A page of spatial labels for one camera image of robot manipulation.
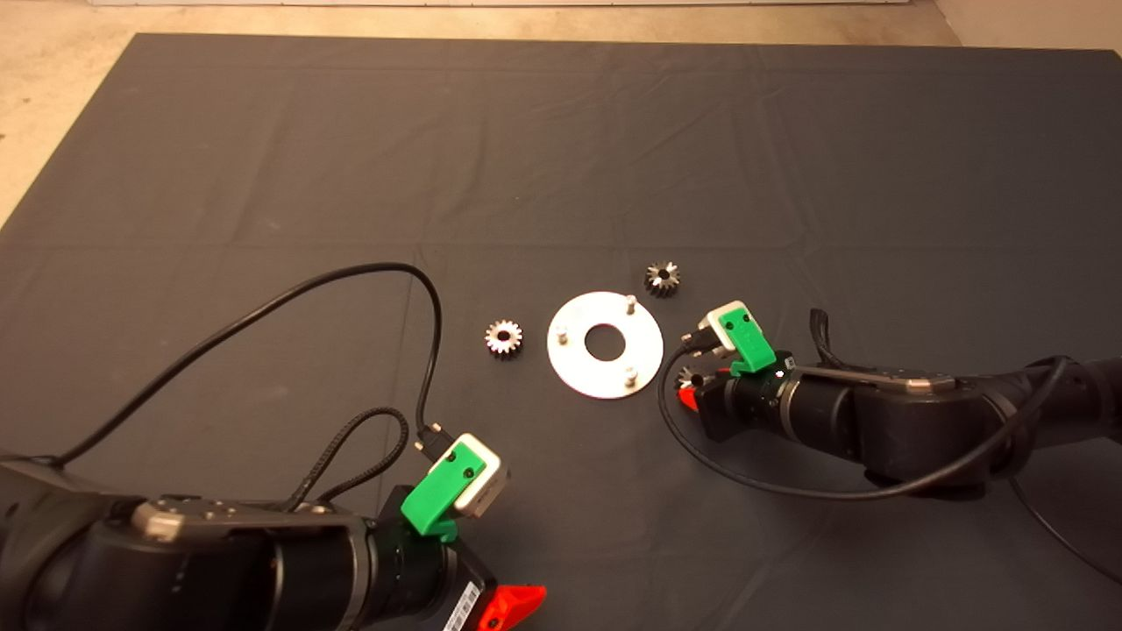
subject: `center hole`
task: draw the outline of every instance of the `center hole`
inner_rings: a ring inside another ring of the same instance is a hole
[[[611,362],[624,354],[624,336],[611,324],[599,324],[588,330],[585,348],[600,362]]]

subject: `black cable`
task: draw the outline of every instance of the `black cable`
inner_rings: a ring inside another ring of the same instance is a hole
[[[337,495],[350,491],[359,484],[381,475],[386,469],[392,467],[394,463],[402,457],[402,454],[405,452],[405,443],[408,442],[410,439],[410,423],[405,420],[405,414],[402,414],[394,408],[374,408],[367,410],[348,421],[347,424],[339,430],[339,433],[331,439],[331,442],[328,443],[323,454],[321,454],[320,458],[314,465],[312,465],[311,470],[309,470],[307,475],[304,476],[304,479],[300,482],[296,490],[293,491],[292,495],[280,504],[279,510],[295,511],[296,507],[300,506],[300,504],[307,497],[309,492],[313,486],[315,486],[315,483],[320,481],[320,477],[323,476],[323,472],[328,470],[328,467],[331,466],[331,461],[335,459],[339,448],[343,446],[343,442],[347,442],[350,435],[366,421],[381,414],[397,419],[397,424],[401,428],[401,432],[397,437],[397,443],[394,445],[394,448],[389,450],[389,454],[387,454],[381,461],[348,479],[347,482],[332,486],[320,495],[319,500],[321,502],[330,502]]]
[[[908,495],[911,493],[917,493],[940,482],[949,478],[950,476],[973,466],[980,459],[984,458],[994,448],[1003,445],[1009,437],[1011,437],[1021,426],[1029,421],[1039,411],[1040,406],[1048,399],[1048,396],[1056,388],[1059,383],[1064,371],[1067,368],[1069,359],[1067,357],[1055,357],[1052,358],[1052,367],[1048,372],[1047,377],[1041,383],[1029,400],[1021,406],[1017,412],[1014,412],[1005,423],[988,438],[980,442],[976,447],[958,457],[957,459],[950,461],[949,464],[916,479],[904,482],[901,484],[895,484],[884,488],[879,488],[875,491],[824,491],[817,488],[800,488],[794,486],[784,486],[781,484],[773,484],[770,482],[764,482],[755,479],[753,477],[739,474],[737,472],[730,470],[712,458],[706,456],[698,449],[693,443],[686,438],[682,430],[674,423],[673,415],[670,412],[670,408],[666,403],[666,379],[670,375],[670,371],[673,364],[688,355],[697,350],[691,347],[689,342],[683,344],[678,350],[675,350],[670,359],[663,365],[659,373],[659,388],[656,395],[659,397],[659,412],[662,414],[662,420],[665,421],[666,428],[670,433],[673,435],[674,439],[681,445],[699,463],[714,470],[715,473],[730,479],[737,484],[744,486],[749,486],[758,491],[766,491],[770,493],[779,493],[781,495],[792,495],[795,497],[807,497],[810,500],[835,500],[835,501],[868,501],[868,500],[885,500],[888,497],[895,497],[898,495]]]
[[[433,312],[433,327],[432,327],[432,346],[429,350],[429,363],[425,366],[424,377],[421,381],[421,392],[417,395],[417,406],[416,406],[416,422],[417,433],[422,433],[425,428],[424,423],[424,405],[425,400],[429,397],[429,387],[432,384],[432,375],[436,369],[436,356],[440,353],[440,332],[442,327],[442,316],[440,309],[440,296],[436,294],[436,287],[433,286],[432,281],[424,272],[417,269],[416,267],[407,263],[367,263],[364,265],[353,265],[351,267],[342,267],[321,274],[319,276],[309,278],[288,291],[277,295],[276,298],[269,300],[265,304],[261,304],[257,309],[250,311],[249,313],[238,318],[233,322],[227,324],[218,332],[206,338],[205,340],[199,342],[194,348],[183,354],[178,359],[172,363],[171,366],[164,368],[155,378],[148,382],[140,392],[132,396],[128,403],[125,404],[112,418],[109,419],[103,426],[98,428],[96,431],[91,433],[84,440],[79,442],[76,446],[72,447],[70,450],[65,451],[61,456],[50,458],[49,464],[52,466],[62,468],[73,461],[74,459],[81,457],[86,451],[95,447],[99,442],[104,440],[110,433],[113,432],[118,427],[121,426],[129,417],[132,415],[141,405],[145,404],[154,394],[159,392],[162,387],[167,385],[176,375],[182,373],[187,366],[192,365],[200,357],[205,355],[208,351],[222,344],[223,341],[230,339],[238,332],[242,331],[254,322],[257,322],[261,318],[268,316],[269,313],[276,311],[278,308],[293,300],[294,298],[307,293],[315,287],[339,281],[342,278],[349,278],[351,276],[359,276],[362,274],[376,274],[379,272],[404,272],[412,275],[416,280],[421,281],[424,289],[429,292],[429,298],[432,300],[432,312]]]
[[[1048,534],[1051,534],[1056,541],[1059,541],[1060,546],[1067,548],[1068,552],[1075,555],[1077,559],[1083,561],[1091,569],[1097,571],[1114,583],[1122,585],[1122,576],[1115,574],[1110,568],[1103,566],[1076,548],[1075,543],[1072,543],[1066,537],[1060,534],[1060,532],[1056,530],[1056,527],[1054,527],[1042,514],[1040,514],[1040,511],[1032,506],[1032,503],[1029,501],[1029,496],[1024,493],[1024,490],[1021,487],[1021,483],[1018,482],[1015,477],[1009,478],[1009,485],[1013,487],[1013,493],[1017,494],[1017,499],[1021,501],[1021,504],[1023,504],[1024,509],[1029,511],[1032,519],[1037,520],[1037,523],[1043,527],[1043,529],[1048,531]]]
[[[822,366],[858,373],[873,372],[868,366],[847,364],[834,354],[830,349],[830,317],[822,309],[810,310],[810,339],[815,342],[815,350],[818,351],[818,359]]]

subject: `washer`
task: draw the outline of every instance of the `washer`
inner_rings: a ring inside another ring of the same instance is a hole
[[[623,354],[610,362],[597,359],[585,346],[585,336],[599,326],[614,327],[624,337]],[[633,295],[578,295],[553,316],[545,344],[561,381],[595,399],[635,394],[662,366],[662,330]]]

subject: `gear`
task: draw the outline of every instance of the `gear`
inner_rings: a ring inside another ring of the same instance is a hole
[[[522,350],[522,327],[511,320],[498,320],[484,335],[487,350],[499,359],[509,359]]]
[[[711,377],[706,377],[701,373],[693,372],[689,366],[683,366],[681,371],[678,372],[678,390],[683,390],[687,387],[699,387],[709,383]]]
[[[681,283],[682,275],[672,260],[647,265],[646,275],[643,277],[646,291],[655,298],[670,298]]]

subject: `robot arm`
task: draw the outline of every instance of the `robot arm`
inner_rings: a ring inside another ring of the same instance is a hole
[[[828,365],[801,366],[791,354],[771,349],[739,302],[711,311],[688,337],[696,351],[739,356],[728,371],[679,391],[699,413],[707,438],[769,431],[861,463],[882,486],[920,478],[969,452],[1012,426],[1038,393],[1029,418],[1008,440],[935,486],[984,488],[990,479],[1014,475],[1036,448],[1122,437],[1122,357],[1065,363],[1056,374],[1054,365],[954,377],[848,366],[827,347]]]
[[[493,631],[536,609],[544,588],[499,586],[454,534],[422,534],[403,512],[411,497],[394,488],[376,519],[285,512],[107,493],[4,463],[0,628],[329,631],[408,615],[425,631]]]

